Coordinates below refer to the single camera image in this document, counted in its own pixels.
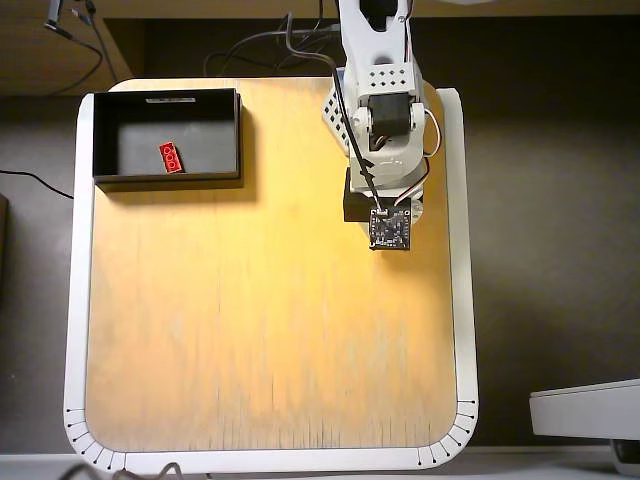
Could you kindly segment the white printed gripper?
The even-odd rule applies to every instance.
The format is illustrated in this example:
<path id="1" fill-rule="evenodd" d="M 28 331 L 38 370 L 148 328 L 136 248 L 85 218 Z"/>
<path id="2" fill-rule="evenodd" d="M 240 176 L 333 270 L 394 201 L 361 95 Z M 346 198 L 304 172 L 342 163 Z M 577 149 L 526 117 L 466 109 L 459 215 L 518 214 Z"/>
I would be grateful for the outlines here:
<path id="1" fill-rule="evenodd" d="M 369 222 L 370 211 L 376 207 L 375 199 L 350 145 L 346 152 L 349 166 L 343 192 L 343 219 L 349 223 L 365 224 Z M 362 155 L 381 205 L 411 210 L 411 223 L 416 224 L 424 212 L 422 197 L 426 182 L 426 155 L 422 149 L 398 146 L 397 143 L 393 146 L 392 142 L 386 142 L 379 150 L 363 152 Z"/>

